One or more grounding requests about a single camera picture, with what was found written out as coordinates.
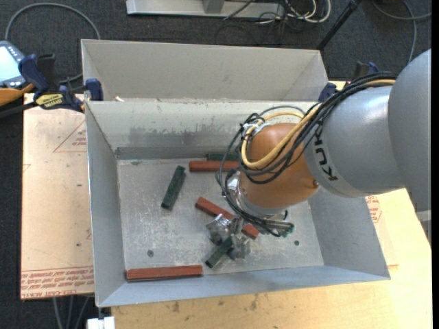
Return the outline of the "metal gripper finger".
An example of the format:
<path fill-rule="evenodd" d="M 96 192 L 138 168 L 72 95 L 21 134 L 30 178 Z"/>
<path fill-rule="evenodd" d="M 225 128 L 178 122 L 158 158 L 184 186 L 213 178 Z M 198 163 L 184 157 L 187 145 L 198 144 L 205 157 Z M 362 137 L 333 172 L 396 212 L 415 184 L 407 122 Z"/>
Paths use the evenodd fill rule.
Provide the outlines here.
<path fill-rule="evenodd" d="M 230 221 L 224 217 L 216 217 L 206 224 L 209 238 L 214 244 L 222 244 L 230 236 Z"/>
<path fill-rule="evenodd" d="M 233 234 L 228 256 L 233 260 L 245 258 L 250 253 L 250 242 L 250 238 L 243 234 Z"/>

